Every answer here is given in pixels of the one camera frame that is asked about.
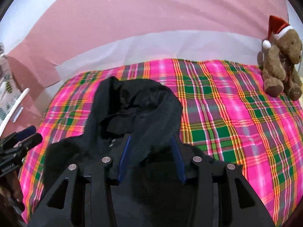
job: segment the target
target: plaid fabric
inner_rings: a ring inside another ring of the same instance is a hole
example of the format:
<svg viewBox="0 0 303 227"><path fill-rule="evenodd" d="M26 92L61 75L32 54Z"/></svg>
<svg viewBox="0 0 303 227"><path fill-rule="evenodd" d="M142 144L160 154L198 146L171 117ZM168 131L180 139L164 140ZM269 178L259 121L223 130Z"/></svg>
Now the plaid fabric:
<svg viewBox="0 0 303 227"><path fill-rule="evenodd" d="M80 135L100 81L149 78L171 88L184 110L181 139L216 159L242 164L274 222L281 225L303 194L303 111L285 95L263 91L260 70L228 61L176 59L144 62L82 73L68 80L54 97L38 132L43 142L32 149L20 174L25 220L43 189L46 147Z"/></svg>

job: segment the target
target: brown teddy bear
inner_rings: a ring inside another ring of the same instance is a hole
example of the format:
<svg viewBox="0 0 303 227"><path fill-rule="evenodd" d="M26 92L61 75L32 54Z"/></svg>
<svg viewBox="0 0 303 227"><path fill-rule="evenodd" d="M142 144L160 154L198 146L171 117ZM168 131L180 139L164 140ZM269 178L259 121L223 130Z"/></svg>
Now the brown teddy bear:
<svg viewBox="0 0 303 227"><path fill-rule="evenodd" d="M269 42L272 33L274 45ZM264 40L263 47L268 49L262 70L265 93L277 97L284 91L297 101L302 95L302 82L294 68L301 62L302 42L298 33L282 18L271 15L268 40Z"/></svg>

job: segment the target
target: red santa hat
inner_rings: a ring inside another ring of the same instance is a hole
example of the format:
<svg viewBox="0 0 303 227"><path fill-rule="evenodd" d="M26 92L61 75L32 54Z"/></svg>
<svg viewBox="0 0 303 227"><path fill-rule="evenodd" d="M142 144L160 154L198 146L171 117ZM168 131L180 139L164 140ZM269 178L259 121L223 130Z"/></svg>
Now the red santa hat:
<svg viewBox="0 0 303 227"><path fill-rule="evenodd" d="M272 33L274 39L279 40L290 29L293 29L292 26L290 26L284 19L273 15L269 16L268 36L267 40L264 40L262 43L263 48L270 49L272 47L271 43L269 42Z"/></svg>

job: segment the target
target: silver rivet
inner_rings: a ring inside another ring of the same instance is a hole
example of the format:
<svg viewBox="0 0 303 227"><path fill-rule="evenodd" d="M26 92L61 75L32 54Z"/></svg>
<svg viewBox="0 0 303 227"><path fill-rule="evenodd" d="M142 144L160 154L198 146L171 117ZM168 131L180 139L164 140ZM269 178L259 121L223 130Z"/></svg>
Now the silver rivet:
<svg viewBox="0 0 303 227"><path fill-rule="evenodd" d="M76 166L75 164L69 165L69 170L70 170L70 171L73 171L73 170L75 170L76 168L77 168L77 166Z"/></svg>
<svg viewBox="0 0 303 227"><path fill-rule="evenodd" d="M234 166L234 164L227 164L227 168L230 170L234 170L236 167Z"/></svg>
<svg viewBox="0 0 303 227"><path fill-rule="evenodd" d="M193 157L193 160L194 160L194 162L201 162L202 158L199 156L195 156L195 157Z"/></svg>
<svg viewBox="0 0 303 227"><path fill-rule="evenodd" d="M103 158L102 158L102 162L103 162L103 163L108 163L108 162L110 162L110 161L111 161L110 157L107 157L107 156L106 156L106 157L103 157Z"/></svg>

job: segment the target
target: white hat trim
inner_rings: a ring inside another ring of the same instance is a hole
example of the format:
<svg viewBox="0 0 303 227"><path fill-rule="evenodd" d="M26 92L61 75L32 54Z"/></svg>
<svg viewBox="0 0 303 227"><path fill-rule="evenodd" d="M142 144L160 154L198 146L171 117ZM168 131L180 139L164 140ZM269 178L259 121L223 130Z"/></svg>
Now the white hat trim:
<svg viewBox="0 0 303 227"><path fill-rule="evenodd" d="M285 35L286 32L288 32L289 30L293 29L292 26L287 26L284 29L282 29L282 31L280 31L278 34L274 34L274 39L275 40L279 40L281 37L283 37Z"/></svg>

